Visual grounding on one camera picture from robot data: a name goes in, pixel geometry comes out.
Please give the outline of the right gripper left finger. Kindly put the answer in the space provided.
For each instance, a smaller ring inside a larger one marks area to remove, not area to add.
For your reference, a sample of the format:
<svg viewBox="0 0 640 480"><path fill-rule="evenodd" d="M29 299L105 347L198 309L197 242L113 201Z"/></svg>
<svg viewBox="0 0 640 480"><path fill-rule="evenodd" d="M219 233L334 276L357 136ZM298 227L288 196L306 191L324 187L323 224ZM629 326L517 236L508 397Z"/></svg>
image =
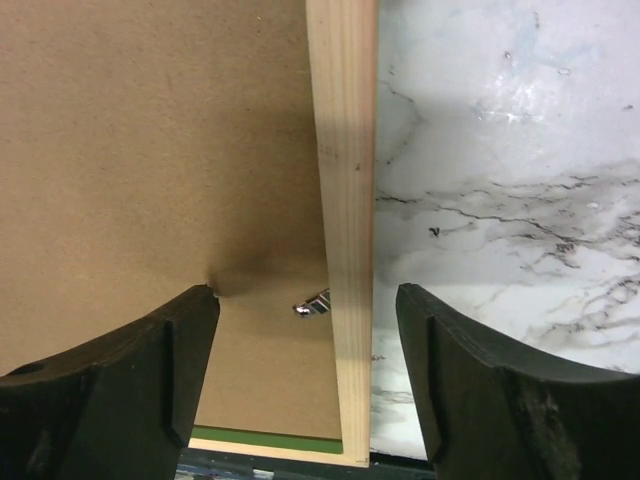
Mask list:
<svg viewBox="0 0 640 480"><path fill-rule="evenodd" d="M207 285L1 378L4 479L171 479L220 315Z"/></svg>

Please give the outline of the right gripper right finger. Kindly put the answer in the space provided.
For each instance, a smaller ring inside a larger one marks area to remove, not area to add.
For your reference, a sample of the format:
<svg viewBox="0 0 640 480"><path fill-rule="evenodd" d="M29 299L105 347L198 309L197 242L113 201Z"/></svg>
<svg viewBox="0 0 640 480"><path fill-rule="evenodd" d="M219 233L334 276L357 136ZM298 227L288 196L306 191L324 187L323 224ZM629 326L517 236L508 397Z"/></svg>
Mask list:
<svg viewBox="0 0 640 480"><path fill-rule="evenodd" d="M402 350L440 479L635 479L639 379L543 352L421 286L396 294Z"/></svg>

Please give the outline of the brown cardboard backing board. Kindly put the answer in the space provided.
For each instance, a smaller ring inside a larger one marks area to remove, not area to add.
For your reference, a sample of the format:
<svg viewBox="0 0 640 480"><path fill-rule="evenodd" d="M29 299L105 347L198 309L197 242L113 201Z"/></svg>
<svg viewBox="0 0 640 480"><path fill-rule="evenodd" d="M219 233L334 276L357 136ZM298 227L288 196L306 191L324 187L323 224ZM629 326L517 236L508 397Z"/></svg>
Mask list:
<svg viewBox="0 0 640 480"><path fill-rule="evenodd" d="M301 1L1 5L1 369L195 284L197 421L340 435Z"/></svg>

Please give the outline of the green wooden picture frame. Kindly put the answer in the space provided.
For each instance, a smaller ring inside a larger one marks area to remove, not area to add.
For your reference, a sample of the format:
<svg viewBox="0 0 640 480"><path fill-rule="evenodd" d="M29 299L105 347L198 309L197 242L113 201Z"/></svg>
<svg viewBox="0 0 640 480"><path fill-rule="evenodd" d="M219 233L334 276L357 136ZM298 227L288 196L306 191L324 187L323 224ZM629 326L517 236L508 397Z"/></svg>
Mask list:
<svg viewBox="0 0 640 480"><path fill-rule="evenodd" d="M370 458L378 4L306 4L342 450L196 435L205 451L366 468Z"/></svg>

